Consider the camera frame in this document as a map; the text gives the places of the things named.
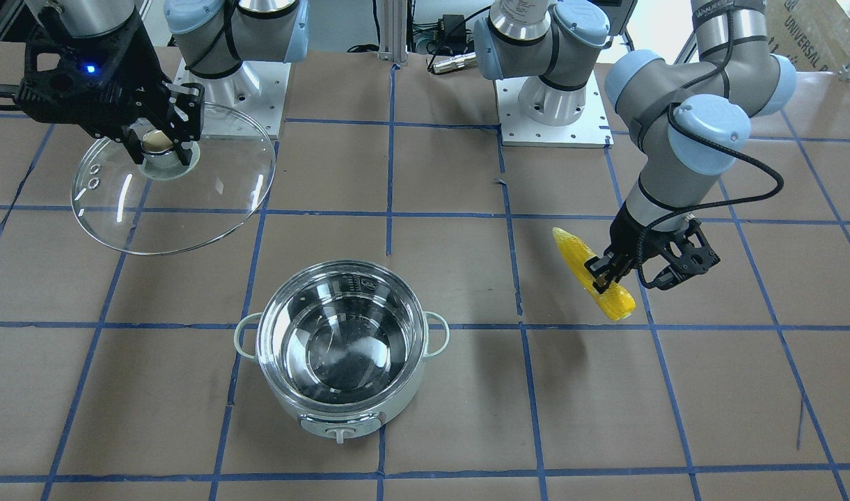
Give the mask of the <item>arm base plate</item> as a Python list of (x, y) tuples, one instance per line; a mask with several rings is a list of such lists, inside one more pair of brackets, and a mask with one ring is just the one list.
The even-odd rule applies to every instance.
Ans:
[(574, 91), (550, 88), (539, 77), (510, 77), (494, 83), (503, 145), (572, 148), (613, 145), (594, 72), (583, 88)]
[(196, 77), (185, 66), (181, 60), (175, 73), (176, 83), (202, 83), (205, 101), (249, 115), (269, 137), (279, 139), (291, 63), (245, 61), (233, 75), (214, 80)]

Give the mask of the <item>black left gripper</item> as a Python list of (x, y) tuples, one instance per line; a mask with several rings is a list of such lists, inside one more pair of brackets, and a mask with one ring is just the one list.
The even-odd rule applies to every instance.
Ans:
[[(718, 265), (721, 258), (708, 244), (700, 229), (701, 220), (691, 219), (679, 230), (647, 231), (641, 246), (641, 262), (663, 257), (668, 263), (646, 288), (672, 289), (693, 276), (704, 275)], [(610, 245), (603, 256), (594, 256), (585, 267), (595, 279), (595, 291), (603, 294), (612, 283), (619, 283), (636, 268), (638, 239), (645, 226), (639, 224), (628, 209), (620, 209), (610, 226)]]

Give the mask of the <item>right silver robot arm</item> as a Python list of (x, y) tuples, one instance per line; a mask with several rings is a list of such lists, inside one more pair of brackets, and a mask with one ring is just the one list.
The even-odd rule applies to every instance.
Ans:
[[(132, 1), (30, 1), (37, 26), (26, 41), (24, 76), (8, 91), (18, 111), (71, 124), (145, 159), (133, 125), (144, 118), (188, 166), (201, 136), (205, 89), (174, 83)], [(246, 61), (294, 63), (306, 56), (306, 1), (167, 1), (164, 16), (186, 69), (222, 79)]]

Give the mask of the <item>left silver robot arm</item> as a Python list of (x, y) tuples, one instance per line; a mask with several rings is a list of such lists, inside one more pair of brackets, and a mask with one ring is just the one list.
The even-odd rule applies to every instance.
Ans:
[[(765, 2), (694, 1), (691, 9), (697, 61), (669, 64), (641, 49), (606, 74), (609, 104), (647, 162), (604, 253), (574, 261), (591, 292), (604, 293), (657, 256), (667, 266), (646, 288), (672, 289), (717, 265), (700, 220), (686, 215), (708, 208), (704, 197), (735, 161), (755, 163), (741, 152), (750, 120), (781, 110), (795, 92), (794, 64), (769, 51)], [(496, 1), (475, 23), (473, 44), (482, 76), (526, 77), (540, 93), (527, 112), (549, 123), (546, 96), (583, 94), (609, 28), (589, 1)]]

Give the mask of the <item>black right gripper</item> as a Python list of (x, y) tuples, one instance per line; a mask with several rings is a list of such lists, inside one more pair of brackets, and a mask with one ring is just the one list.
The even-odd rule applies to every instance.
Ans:
[(14, 104), (38, 122), (78, 125), (94, 137), (122, 142), (134, 164), (145, 161), (149, 125), (167, 137), (166, 153), (189, 167), (200, 139), (205, 89), (170, 83), (139, 14), (97, 37), (76, 38), (59, 14), (42, 14), (26, 41), (24, 76)]

